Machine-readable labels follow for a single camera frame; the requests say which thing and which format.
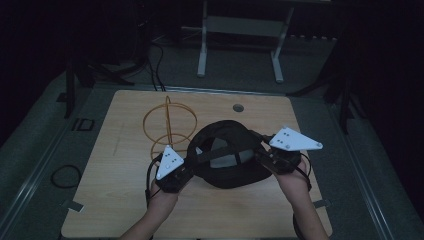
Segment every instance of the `dark background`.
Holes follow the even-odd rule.
[[[122,13],[119,16],[130,16],[125,12],[131,4],[124,3],[131,1],[120,2],[122,9],[116,9],[119,6],[116,1],[7,0],[0,3],[0,145],[50,81],[65,70],[75,47],[104,62],[117,61],[120,54],[128,55],[127,49],[119,48],[119,41],[133,41],[130,34],[134,31],[133,25],[117,28],[110,21],[119,13]],[[200,26],[201,1],[160,1],[153,7],[141,2],[146,5],[138,5],[141,9],[138,17],[146,20],[154,9],[156,24],[175,41],[178,41],[181,25]],[[340,70],[346,68],[341,62],[355,64],[353,92],[359,96],[405,190],[423,218],[420,150],[424,142],[421,83],[424,80],[424,4],[418,0],[334,3],[340,4],[299,5],[289,34],[339,38],[341,50],[332,54],[327,70],[344,71]],[[224,9],[228,9],[228,3],[223,4]],[[115,15],[111,14],[112,6],[116,9]],[[266,7],[258,11],[253,3],[245,7],[239,9],[241,15],[279,17],[272,9],[265,11]]]

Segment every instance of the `wooden table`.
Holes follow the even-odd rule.
[[[164,104],[167,96],[172,103],[184,104],[195,112],[196,132],[224,119],[239,121],[267,135],[276,133],[284,125],[299,130],[290,100],[285,97],[118,91],[74,197],[84,209],[69,211],[62,228],[63,236],[118,237],[146,211],[144,190],[153,142],[143,131],[143,118],[149,110]],[[244,111],[234,111],[234,104],[243,105]],[[194,117],[180,108],[170,107],[169,110],[173,133],[189,134],[196,123]],[[149,115],[146,120],[149,135],[166,135],[164,114],[162,108]],[[186,142],[176,145],[175,149],[185,149]],[[163,150],[163,147],[157,145],[155,148]],[[313,201],[321,200],[313,171],[311,182]],[[319,208],[318,213],[331,234],[326,209]],[[293,237],[292,214],[290,204],[272,176],[231,190],[217,189],[195,176],[155,237]]]

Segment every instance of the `black fabric item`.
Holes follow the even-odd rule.
[[[255,159],[254,151],[263,148],[261,142],[241,123],[223,120],[209,124],[193,137],[186,160],[196,176],[215,187],[241,187],[271,176]]]

